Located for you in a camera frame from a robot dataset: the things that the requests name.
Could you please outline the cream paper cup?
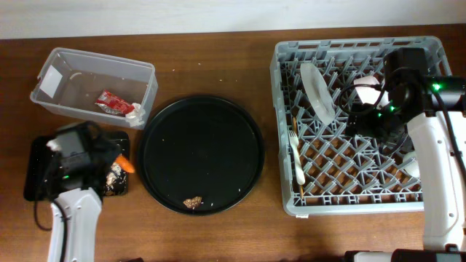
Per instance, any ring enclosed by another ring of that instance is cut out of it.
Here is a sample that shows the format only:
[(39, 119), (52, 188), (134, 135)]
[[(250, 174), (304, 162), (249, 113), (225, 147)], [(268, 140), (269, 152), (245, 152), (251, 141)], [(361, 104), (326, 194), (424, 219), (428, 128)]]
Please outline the cream paper cup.
[(409, 152), (403, 157), (403, 169), (411, 177), (420, 178), (419, 163), (415, 151)]

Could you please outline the orange carrot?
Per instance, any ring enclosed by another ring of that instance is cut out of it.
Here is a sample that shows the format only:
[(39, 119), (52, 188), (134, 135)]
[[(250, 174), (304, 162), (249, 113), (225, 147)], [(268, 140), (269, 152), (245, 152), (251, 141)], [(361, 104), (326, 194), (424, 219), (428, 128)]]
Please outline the orange carrot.
[(128, 173), (134, 173), (135, 167), (130, 163), (130, 161), (120, 154), (116, 159), (115, 162), (125, 171)]

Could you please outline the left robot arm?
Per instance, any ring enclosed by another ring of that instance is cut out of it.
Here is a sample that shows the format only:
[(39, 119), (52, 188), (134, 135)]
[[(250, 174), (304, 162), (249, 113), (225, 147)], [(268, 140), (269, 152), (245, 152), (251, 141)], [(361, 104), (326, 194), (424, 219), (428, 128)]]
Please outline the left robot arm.
[(93, 261), (106, 176), (120, 147), (105, 138), (59, 135), (46, 144), (53, 152), (44, 176), (52, 210), (48, 261)]

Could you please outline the rice and peanut shells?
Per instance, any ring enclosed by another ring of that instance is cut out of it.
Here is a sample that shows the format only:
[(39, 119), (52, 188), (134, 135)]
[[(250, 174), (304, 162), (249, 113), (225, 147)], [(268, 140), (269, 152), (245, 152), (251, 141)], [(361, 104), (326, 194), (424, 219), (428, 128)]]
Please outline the rice and peanut shells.
[(105, 196), (120, 196), (127, 193), (128, 173), (117, 163), (111, 165), (104, 186)]

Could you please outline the white plastic fork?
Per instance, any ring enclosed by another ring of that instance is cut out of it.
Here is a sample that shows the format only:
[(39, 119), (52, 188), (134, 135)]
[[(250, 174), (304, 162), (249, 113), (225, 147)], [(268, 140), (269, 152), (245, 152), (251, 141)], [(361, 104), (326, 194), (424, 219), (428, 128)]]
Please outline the white plastic fork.
[(300, 158), (299, 158), (300, 157), (299, 150), (298, 150), (299, 138), (293, 130), (288, 131), (288, 137), (289, 137), (290, 145), (293, 151), (295, 170), (296, 170), (296, 181), (300, 186), (302, 186), (305, 183), (305, 176), (304, 176), (304, 171), (302, 169)]

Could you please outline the red snack wrapper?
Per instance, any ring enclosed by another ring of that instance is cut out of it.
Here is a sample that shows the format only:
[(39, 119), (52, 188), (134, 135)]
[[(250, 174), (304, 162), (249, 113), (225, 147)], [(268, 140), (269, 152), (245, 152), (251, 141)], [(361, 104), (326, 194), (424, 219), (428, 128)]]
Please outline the red snack wrapper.
[(126, 100), (114, 95), (108, 90), (104, 90), (98, 99), (95, 101), (95, 105), (105, 111), (107, 114), (129, 114), (135, 110), (132, 104), (129, 104)]

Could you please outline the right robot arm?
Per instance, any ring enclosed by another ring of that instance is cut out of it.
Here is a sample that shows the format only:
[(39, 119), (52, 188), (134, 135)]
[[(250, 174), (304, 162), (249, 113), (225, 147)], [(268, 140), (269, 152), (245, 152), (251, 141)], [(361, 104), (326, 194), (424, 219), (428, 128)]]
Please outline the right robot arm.
[(421, 250), (348, 251), (346, 261), (465, 260), (465, 80), (408, 76), (388, 82), (389, 104), (355, 104), (351, 135), (379, 141), (403, 129), (410, 137), (424, 201)]

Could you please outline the pink bowl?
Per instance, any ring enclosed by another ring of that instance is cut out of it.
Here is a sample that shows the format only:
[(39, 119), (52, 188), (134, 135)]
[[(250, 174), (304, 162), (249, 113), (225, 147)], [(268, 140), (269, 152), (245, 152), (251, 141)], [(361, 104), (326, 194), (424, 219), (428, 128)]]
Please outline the pink bowl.
[(355, 79), (353, 84), (356, 85), (356, 92), (363, 103), (374, 105), (380, 96), (380, 91), (374, 87), (379, 84), (379, 80), (374, 76), (364, 76)]

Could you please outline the brown food scrap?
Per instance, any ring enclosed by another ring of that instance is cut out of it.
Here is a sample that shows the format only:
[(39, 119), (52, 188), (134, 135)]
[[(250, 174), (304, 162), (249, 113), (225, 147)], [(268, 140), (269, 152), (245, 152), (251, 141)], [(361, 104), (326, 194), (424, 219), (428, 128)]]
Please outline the brown food scrap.
[(194, 210), (202, 204), (202, 197), (195, 196), (194, 198), (191, 198), (191, 199), (185, 199), (183, 201), (183, 204), (186, 206), (186, 208), (190, 210)]

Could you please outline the grey plate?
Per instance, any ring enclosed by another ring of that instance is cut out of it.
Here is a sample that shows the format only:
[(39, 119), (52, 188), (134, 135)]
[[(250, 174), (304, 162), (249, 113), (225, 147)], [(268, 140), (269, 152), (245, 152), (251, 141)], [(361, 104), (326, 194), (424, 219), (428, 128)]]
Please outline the grey plate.
[(335, 119), (336, 112), (325, 79), (313, 63), (302, 63), (300, 73), (315, 115), (324, 125), (329, 125)]

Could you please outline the white napkin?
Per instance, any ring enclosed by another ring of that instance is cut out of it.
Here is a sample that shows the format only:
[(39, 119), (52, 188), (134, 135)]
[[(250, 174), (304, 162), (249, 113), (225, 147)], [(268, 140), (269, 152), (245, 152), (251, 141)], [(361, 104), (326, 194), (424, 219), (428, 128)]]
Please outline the white napkin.
[(143, 120), (146, 111), (141, 107), (139, 103), (132, 103), (131, 106), (133, 110), (125, 114), (125, 121), (130, 125), (130, 127), (142, 127), (145, 124)]

